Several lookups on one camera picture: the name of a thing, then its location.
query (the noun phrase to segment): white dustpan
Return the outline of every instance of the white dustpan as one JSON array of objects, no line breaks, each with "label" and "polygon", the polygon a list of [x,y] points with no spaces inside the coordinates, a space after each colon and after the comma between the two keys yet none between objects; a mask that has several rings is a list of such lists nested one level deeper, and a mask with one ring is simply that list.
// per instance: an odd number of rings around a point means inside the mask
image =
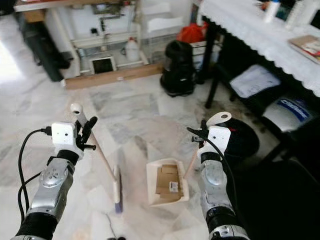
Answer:
[{"label": "white dustpan", "polygon": [[[160,198],[159,194],[156,194],[157,187],[157,170],[161,168],[162,165],[176,165],[178,169],[178,176],[180,184],[180,189],[183,192],[183,196],[179,200]],[[174,204],[179,202],[185,202],[189,200],[189,187],[188,182],[184,178],[185,168],[181,161],[173,158],[160,159],[157,161],[149,162],[146,165],[146,179],[148,186],[148,201],[151,207]]]}]

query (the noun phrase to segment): cable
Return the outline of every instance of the cable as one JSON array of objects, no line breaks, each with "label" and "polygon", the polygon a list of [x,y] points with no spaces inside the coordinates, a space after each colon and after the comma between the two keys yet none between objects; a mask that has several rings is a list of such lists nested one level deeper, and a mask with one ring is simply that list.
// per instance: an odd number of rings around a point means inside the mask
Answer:
[{"label": "cable", "polygon": [[226,160],[225,156],[222,154],[222,152],[220,151],[220,149],[212,142],[210,141],[207,137],[203,137],[201,136],[206,142],[208,142],[216,151],[217,153],[220,155],[220,157],[222,158],[223,162],[225,163],[225,165],[227,166],[228,168],[228,172],[230,174],[230,177],[231,177],[231,181],[232,181],[232,188],[233,188],[233,205],[234,205],[234,208],[236,210],[236,212],[239,211],[238,209],[238,198],[237,198],[237,191],[236,191],[236,181],[235,181],[235,177],[234,177],[234,174],[232,173],[232,170],[229,166],[229,163],[228,161]]},{"label": "cable", "polygon": [[35,179],[36,177],[38,177],[41,174],[41,172],[37,173],[36,175],[30,177],[27,181],[25,181],[24,185],[21,185],[21,187],[19,188],[18,191],[18,206],[19,206],[19,210],[20,210],[20,214],[21,214],[21,224],[23,223],[23,221],[25,220],[25,212],[24,212],[24,208],[22,207],[22,202],[21,202],[21,193],[22,190],[26,187],[26,185],[31,182],[33,179]]},{"label": "cable", "polygon": [[114,232],[114,229],[112,228],[111,219],[110,219],[110,217],[109,217],[109,215],[108,215],[107,213],[105,213],[105,215],[106,215],[106,217],[107,217],[108,220],[109,220],[109,226],[110,226],[111,232],[112,232],[112,234],[113,234],[113,237],[114,237],[115,239],[117,239],[117,237],[116,237],[116,235],[115,235],[115,232]]},{"label": "cable", "polygon": [[[24,200],[25,200],[25,210],[27,211],[29,209],[29,198],[28,198],[28,192],[27,192],[27,188],[26,188],[26,182],[25,182],[25,178],[24,178],[24,173],[23,173],[23,170],[22,170],[22,155],[24,153],[24,149],[25,149],[25,146],[26,146],[26,143],[28,141],[28,139],[35,133],[38,133],[38,132],[42,132],[42,133],[45,133],[47,134],[48,136],[51,136],[52,135],[52,129],[50,126],[47,126],[46,128],[41,128],[41,129],[38,129],[38,130],[34,130],[32,132],[30,132],[24,139],[23,143],[22,143],[22,146],[21,146],[21,149],[20,149],[20,152],[19,152],[19,158],[18,158],[18,169],[19,169],[19,176],[20,176],[20,181],[21,181],[21,187],[22,187],[22,191],[23,191],[23,195],[24,195]],[[22,207],[22,204],[21,204],[21,193],[20,193],[20,202],[18,202],[18,205],[19,205],[19,209],[20,209],[20,213],[21,213],[21,219],[24,219],[25,218],[25,214],[24,214],[24,209]]]},{"label": "cable", "polygon": [[21,186],[22,186],[22,190],[23,190],[23,194],[24,194],[24,200],[25,200],[25,209],[28,210],[29,208],[29,198],[28,198],[28,192],[27,192],[27,188],[26,188],[26,183],[25,183],[25,178],[24,178],[24,173],[22,171],[22,154],[24,152],[26,143],[28,141],[28,139],[31,137],[32,134],[38,133],[38,132],[42,132],[43,129],[38,129],[38,130],[34,130],[32,132],[30,132],[24,139],[21,149],[20,149],[20,153],[19,153],[19,158],[18,158],[18,168],[19,168],[19,175],[20,175],[20,180],[21,180]]}]

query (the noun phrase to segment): book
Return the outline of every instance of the book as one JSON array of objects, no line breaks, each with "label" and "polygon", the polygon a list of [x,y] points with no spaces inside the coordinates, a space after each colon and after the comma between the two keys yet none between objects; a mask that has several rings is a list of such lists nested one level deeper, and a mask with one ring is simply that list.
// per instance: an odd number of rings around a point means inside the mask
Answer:
[{"label": "book", "polygon": [[305,57],[320,64],[320,38],[305,35],[288,40],[290,46]]}]

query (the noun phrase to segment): broom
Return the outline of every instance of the broom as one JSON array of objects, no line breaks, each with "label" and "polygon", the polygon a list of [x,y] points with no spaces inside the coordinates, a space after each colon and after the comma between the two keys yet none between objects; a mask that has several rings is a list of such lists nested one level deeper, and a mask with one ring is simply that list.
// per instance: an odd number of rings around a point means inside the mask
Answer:
[{"label": "broom", "polygon": [[[73,114],[76,116],[76,119],[79,121],[81,126],[84,127],[88,120],[84,114],[82,105],[78,103],[72,103],[70,109],[73,112]],[[114,201],[115,212],[117,214],[120,214],[123,211],[123,202],[122,202],[121,173],[120,173],[119,165],[115,165],[112,171],[93,132],[91,132],[90,138],[92,140],[92,143],[96,145],[96,150],[99,153],[100,157],[103,159],[103,162],[105,163],[105,166],[106,166],[106,170],[112,179],[113,201]]]}]

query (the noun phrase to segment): cardboard piece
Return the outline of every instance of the cardboard piece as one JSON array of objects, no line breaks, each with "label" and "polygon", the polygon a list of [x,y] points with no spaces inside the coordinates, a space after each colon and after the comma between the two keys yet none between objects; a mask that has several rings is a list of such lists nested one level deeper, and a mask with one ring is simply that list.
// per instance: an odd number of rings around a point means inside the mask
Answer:
[{"label": "cardboard piece", "polygon": [[184,194],[180,188],[177,165],[164,164],[157,169],[155,193],[159,194],[162,199],[173,201],[177,201],[183,197]]}]

